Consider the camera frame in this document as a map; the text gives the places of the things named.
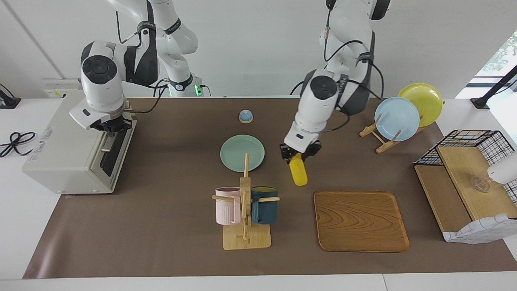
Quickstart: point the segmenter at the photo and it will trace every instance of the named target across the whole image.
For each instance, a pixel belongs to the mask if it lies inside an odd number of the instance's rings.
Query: white table
[[[61,101],[24,99],[16,110],[0,111],[0,141],[7,141],[14,131],[41,134]],[[495,129],[508,137],[489,111],[477,110],[464,99],[448,99],[437,123],[443,134],[455,129]],[[511,142],[517,149],[515,141]],[[20,150],[33,146],[21,146]],[[25,160],[15,154],[0,159],[0,290],[228,290],[228,286],[245,286],[247,290],[517,289],[517,272],[20,280],[59,199],[22,173]],[[517,258],[517,236],[505,241]]]

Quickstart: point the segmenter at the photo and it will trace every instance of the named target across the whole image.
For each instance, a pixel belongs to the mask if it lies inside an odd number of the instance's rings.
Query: blue mug
[[[273,224],[277,221],[277,201],[259,202],[260,198],[277,197],[278,189],[273,187],[253,187],[251,189],[251,221],[257,224]]]

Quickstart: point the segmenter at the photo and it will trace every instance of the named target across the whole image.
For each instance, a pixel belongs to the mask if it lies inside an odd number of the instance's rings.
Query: yellow plate
[[[291,169],[291,175],[296,186],[305,186],[309,179],[307,178],[307,172],[305,171],[305,165],[301,159],[301,154],[297,153],[289,162],[289,169]]]
[[[425,83],[415,83],[402,89],[399,97],[411,101],[420,114],[419,127],[428,126],[433,123],[442,112],[444,105],[442,95],[438,90]]]

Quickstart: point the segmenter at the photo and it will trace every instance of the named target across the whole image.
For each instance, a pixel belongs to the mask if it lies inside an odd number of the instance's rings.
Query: brown tabletop
[[[133,99],[135,109],[154,100]],[[378,101],[344,128],[321,136],[323,149],[307,159],[309,184],[294,185],[279,144],[297,99],[164,99],[142,114],[112,195],[62,196],[24,278],[168,277],[477,272],[517,270],[502,240],[446,243],[412,162],[438,142],[436,124],[378,155],[379,141],[358,133],[373,122]],[[250,109],[251,124],[239,111]],[[329,127],[345,116],[334,113]],[[224,251],[215,222],[214,189],[238,186],[221,145],[249,134],[266,149],[253,185],[279,189],[278,220],[268,249]],[[325,252],[317,240],[313,194],[321,190],[392,192],[409,236],[401,254]]]

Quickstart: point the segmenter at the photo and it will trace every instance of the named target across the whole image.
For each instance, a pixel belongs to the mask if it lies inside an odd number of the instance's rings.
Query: mug
[[[216,222],[221,225],[239,224],[240,217],[240,188],[222,187],[216,189],[217,196],[232,197],[233,202],[216,199]]]
[[[273,224],[277,221],[277,201],[259,202],[260,198],[277,197],[278,189],[273,187],[253,187],[251,198],[251,221],[257,224]]]

